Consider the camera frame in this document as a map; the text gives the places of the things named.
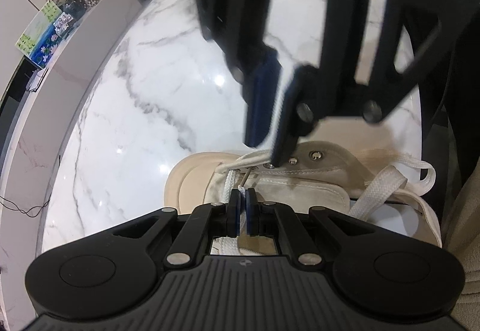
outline screw head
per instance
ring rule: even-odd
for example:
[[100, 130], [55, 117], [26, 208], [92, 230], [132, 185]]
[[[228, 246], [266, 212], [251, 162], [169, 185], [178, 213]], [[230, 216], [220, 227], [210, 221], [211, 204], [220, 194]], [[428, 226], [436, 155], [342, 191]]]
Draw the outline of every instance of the screw head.
[[184, 265], [190, 261], [190, 256], [183, 252], [174, 252], [166, 257], [166, 261], [171, 265]]
[[363, 119], [368, 123], [380, 122], [383, 118], [382, 108], [376, 101], [368, 101], [363, 105]]
[[323, 154], [320, 151], [311, 151], [308, 154], [308, 157], [313, 161], [317, 161], [317, 160], [320, 160], [321, 158], [323, 158]]
[[301, 102], [297, 105], [297, 114], [303, 122], [311, 123], [314, 121], [314, 114], [305, 102]]
[[322, 261], [322, 257], [318, 254], [306, 253], [300, 255], [298, 261], [305, 266], [315, 266]]

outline black cable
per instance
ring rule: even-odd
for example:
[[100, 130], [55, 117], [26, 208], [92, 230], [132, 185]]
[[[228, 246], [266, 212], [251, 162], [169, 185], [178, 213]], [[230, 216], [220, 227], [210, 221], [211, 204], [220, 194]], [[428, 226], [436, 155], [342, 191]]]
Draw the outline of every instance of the black cable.
[[438, 116], [438, 113], [440, 113], [440, 110], [442, 110], [443, 104], [445, 103], [445, 98], [447, 96], [448, 92], [448, 86], [450, 85], [450, 79], [452, 78], [452, 73], [453, 73], [453, 61], [455, 58], [455, 47], [457, 45], [454, 45], [452, 49], [452, 53], [450, 54], [450, 63], [448, 64], [448, 72], [447, 72], [447, 80], [445, 81], [445, 88], [443, 90], [443, 95], [442, 98], [440, 99], [440, 103], [438, 104], [437, 109], [435, 110], [435, 113], [431, 117], [431, 120], [428, 124], [428, 132], [430, 131], [431, 127], [434, 125], [435, 119]]
[[[23, 209], [20, 209], [20, 208], [17, 206], [17, 204], [14, 203], [13, 201], [10, 201], [10, 200], [8, 200], [8, 199], [6, 199], [6, 198], [3, 198], [2, 196], [0, 196], [0, 198], [1, 198], [2, 200], [6, 201], [6, 202], [10, 202], [12, 205], [15, 205], [15, 207], [16, 207], [16, 209], [13, 209], [13, 208], [11, 208], [11, 207], [9, 207], [9, 206], [6, 206], [6, 204], [4, 204], [2, 201], [0, 201], [0, 204], [1, 204], [5, 209], [12, 210], [12, 211], [14, 211], [14, 212], [20, 212], [20, 213], [22, 213], [22, 214], [24, 214], [24, 215], [27, 215], [27, 216], [30, 217], [30, 218], [35, 218], [35, 217], [37, 217], [37, 216], [40, 214], [40, 212], [42, 211], [42, 209], [43, 209], [45, 206], [47, 206], [47, 205], [49, 204], [49, 202], [50, 202], [50, 198], [49, 198], [48, 201], [45, 201], [45, 203], [44, 203], [42, 206], [32, 206], [30, 209], [28, 209], [27, 211], [25, 211], [25, 210], [23, 210]], [[28, 214], [28, 213], [30, 213], [33, 209], [36, 209], [36, 208], [39, 208], [39, 210], [38, 210], [38, 212], [37, 212], [35, 215], [31, 216], [31, 215]]]

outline black metal frame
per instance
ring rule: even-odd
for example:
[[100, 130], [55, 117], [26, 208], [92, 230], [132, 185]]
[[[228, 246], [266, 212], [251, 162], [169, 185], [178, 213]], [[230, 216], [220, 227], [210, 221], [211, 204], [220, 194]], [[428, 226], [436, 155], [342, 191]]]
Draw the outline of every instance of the black metal frame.
[[[225, 52], [226, 63], [243, 80], [248, 104], [245, 143], [257, 146], [268, 133], [277, 73], [262, 82], [265, 63], [263, 33], [270, 0], [197, 0], [203, 35]], [[300, 65], [286, 92], [272, 164], [284, 163], [299, 136], [310, 133], [317, 120], [328, 116], [364, 116], [380, 122], [423, 80], [453, 46], [479, 8], [480, 0], [387, 0], [381, 36], [368, 85], [354, 80], [365, 29], [368, 0], [328, 0], [323, 48], [318, 68]], [[413, 62], [399, 73], [394, 66], [405, 11], [420, 9], [438, 18]], [[258, 102], [258, 94], [263, 95]], [[302, 120], [299, 104], [308, 105], [311, 120]]]
[[[241, 210], [277, 256], [210, 255], [213, 239], [237, 236]], [[321, 206], [304, 215], [258, 203], [248, 189], [228, 205], [163, 208], [50, 250], [25, 279], [35, 331], [448, 331], [462, 329], [448, 314], [465, 276], [439, 247]]]

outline metal bolt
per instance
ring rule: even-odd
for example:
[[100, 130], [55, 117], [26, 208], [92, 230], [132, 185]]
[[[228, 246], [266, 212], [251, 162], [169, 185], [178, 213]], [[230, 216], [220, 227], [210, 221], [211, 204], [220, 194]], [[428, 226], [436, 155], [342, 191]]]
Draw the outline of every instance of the metal bolt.
[[166, 257], [166, 261], [171, 265], [184, 265], [190, 261], [190, 256], [183, 252], [174, 252]]
[[297, 114], [303, 122], [313, 122], [314, 114], [305, 102], [297, 105]]
[[240, 68], [238, 68], [237, 66], [233, 66], [232, 68], [230, 68], [230, 73], [232, 74], [234, 80], [239, 83], [239, 84], [243, 84], [243, 72]]
[[380, 122], [383, 118], [382, 108], [376, 101], [368, 101], [363, 105], [363, 119], [368, 123]]
[[318, 254], [302, 254], [298, 257], [298, 261], [305, 266], [315, 266], [322, 261], [322, 257]]
[[317, 160], [320, 160], [321, 158], [323, 158], [323, 154], [320, 151], [311, 151], [308, 154], [308, 157], [313, 161], [317, 161]]

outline beige fabric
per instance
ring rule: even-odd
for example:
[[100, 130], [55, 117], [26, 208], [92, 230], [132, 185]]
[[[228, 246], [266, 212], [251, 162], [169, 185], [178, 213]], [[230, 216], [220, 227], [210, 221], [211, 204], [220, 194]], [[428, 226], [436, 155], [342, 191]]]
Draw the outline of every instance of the beige fabric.
[[442, 232], [446, 249], [466, 274], [452, 316], [470, 331], [480, 331], [480, 163], [455, 199]]
[[[312, 160], [310, 152], [320, 151], [322, 158]], [[395, 153], [372, 151], [357, 159], [339, 145], [325, 141], [309, 141], [299, 144], [294, 152], [297, 164], [285, 164], [276, 169], [268, 169], [268, 154], [258, 151], [240, 157], [230, 153], [197, 153], [183, 159], [169, 175], [165, 187], [165, 206], [177, 208], [181, 214], [191, 211], [202, 203], [221, 202], [226, 177], [230, 170], [237, 170], [237, 180], [232, 187], [239, 185], [247, 167], [254, 165], [246, 182], [246, 187], [254, 187], [259, 201], [277, 201], [290, 205], [298, 213], [308, 213], [313, 205], [322, 205], [347, 214], [350, 198], [359, 198], [375, 178], [380, 167], [378, 162], [398, 161]], [[425, 201], [412, 192], [407, 184], [398, 189], [390, 200], [408, 204], [419, 216], [419, 226], [413, 237], [431, 244], [442, 246], [438, 219]]]

